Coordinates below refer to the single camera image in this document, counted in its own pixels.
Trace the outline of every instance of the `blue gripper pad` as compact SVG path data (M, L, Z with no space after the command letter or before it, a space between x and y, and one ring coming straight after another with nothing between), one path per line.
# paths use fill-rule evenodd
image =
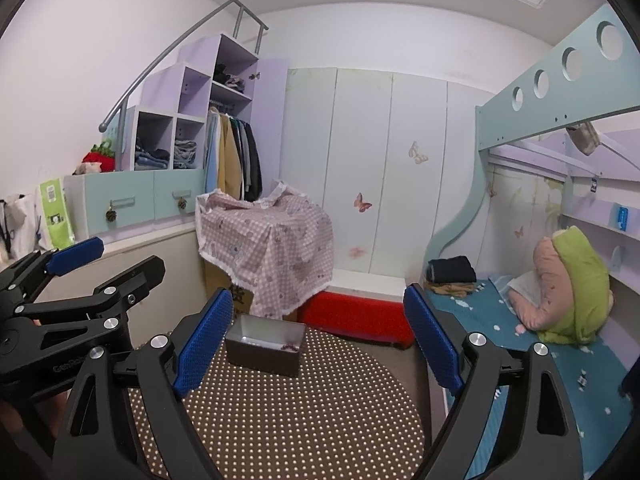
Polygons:
M72 270L99 260L104 252L104 244L98 237L78 242L71 247L53 253L47 262L47 272L52 276L64 276Z
M231 323L234 311L231 292L223 290L209 301L198 326L178 355L174 392L181 399L184 399L190 390L200 387L213 355Z
M404 315L438 384L456 396L464 386L458 352L415 285L404 291Z

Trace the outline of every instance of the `light blue drawer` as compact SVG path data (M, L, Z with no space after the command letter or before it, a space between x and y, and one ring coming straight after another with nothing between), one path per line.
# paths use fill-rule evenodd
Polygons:
M155 171L116 171L85 176L84 203L90 235L154 219ZM109 206L116 219L107 222Z
M168 170L154 173L156 219L195 211L196 197L204 193L204 170ZM186 201L184 209L178 207L181 198Z

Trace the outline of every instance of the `butterfly decal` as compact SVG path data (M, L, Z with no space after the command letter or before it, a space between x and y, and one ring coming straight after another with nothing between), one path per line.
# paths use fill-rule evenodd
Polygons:
M372 206L372 204L370 204L369 202L363 202L362 193L358 193L356 200L354 200L353 202L353 206L357 207L360 213L364 213L367 209L369 209Z
M409 156L414 160L416 164L422 164L429 160L427 155L423 155L420 153L420 146L418 146L417 140L414 140L414 143L409 148Z
M367 254L367 251L362 247L354 247L352 249L349 249L349 257L352 260L357 260L358 258L363 257L365 254Z

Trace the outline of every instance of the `metal handrail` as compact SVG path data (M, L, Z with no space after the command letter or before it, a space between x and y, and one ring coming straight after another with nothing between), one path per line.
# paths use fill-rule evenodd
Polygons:
M260 52L260 44L262 43L262 34L263 34L263 32L265 30L269 30L269 27L267 27L262 22L262 20L260 18L258 18L258 16L256 16L254 13L252 13L251 10L249 10L248 7L245 6L245 4L243 4L239 0L227 0L224 4L220 5L217 9L215 9L214 11L210 12L209 14L207 14L199 22L195 23L193 25L193 27L188 28L187 31L185 31L183 34L181 34L180 37L177 40L175 40L171 45L169 45L166 49L164 49L161 52L160 56L156 57L149 64L149 66L147 66L140 73L140 75L133 81L133 83L131 83L129 88L127 88L127 91L124 92L122 97L120 99L118 99L116 104L113 105L113 108L111 109L111 111L107 114L107 116L104 118L104 120L100 123L100 126L98 126L98 130L100 130L101 133L104 133L107 130L107 127L109 126L109 123L116 116L116 113L118 113L118 111L120 111L120 116L118 117L118 135L117 135L117 139L118 139L117 142L120 143L122 141L122 138L123 138L123 135L124 135L124 122L125 122L125 115L126 115L126 112L127 112L127 103L129 101L129 97L131 96L131 94L133 94L134 90L136 88L138 88L138 86L140 85L140 83L142 83L144 81L146 76L148 76L151 73L151 71L156 66L158 66L158 64L175 47L177 47L179 44L181 44L185 40L185 38L187 38L188 35L190 35L197 28L200 28L204 23L208 22L217 13L219 13L221 10L225 9L225 7L228 7L230 4L236 4L238 7L240 7L240 9L238 10L238 18L236 19L236 26L234 27L234 33L233 33L234 39L236 39L238 37L238 32L240 31L240 22L242 21L242 16L244 15L245 12L249 16L251 16L258 23L258 25L260 25L260 31L258 32L258 38L257 38L257 41L255 42L255 53L258 54Z

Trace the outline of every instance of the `mattress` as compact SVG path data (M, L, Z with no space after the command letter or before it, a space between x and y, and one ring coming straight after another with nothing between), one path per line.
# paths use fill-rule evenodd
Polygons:
M508 303L507 283L512 276L491 276L480 280L484 288L463 300L428 292L434 306L456 316L468 332L482 332L495 344L526 350L538 341L528 332ZM631 420L631 403L618 395L618 386L626 375L625 367L601 338L588 346L548 344L567 390L580 434L584 477L589 478L604 462ZM466 478L484 472L507 397L507 386L496 390L494 405L482 441ZM449 407L453 398L447 394Z

